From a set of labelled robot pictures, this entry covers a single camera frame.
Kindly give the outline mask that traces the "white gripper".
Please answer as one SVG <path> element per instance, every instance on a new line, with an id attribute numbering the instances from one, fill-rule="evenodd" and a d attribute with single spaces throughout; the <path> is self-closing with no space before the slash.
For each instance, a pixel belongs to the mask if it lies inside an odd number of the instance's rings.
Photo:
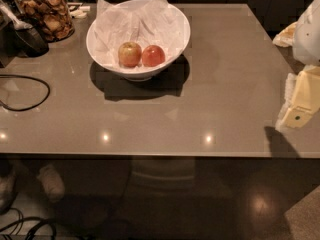
<path id="1" fill-rule="evenodd" d="M 320 110 L 320 0 L 313 0 L 299 17 L 292 49 L 293 57 L 306 66 L 287 76 L 277 131 L 302 128 Z"/>

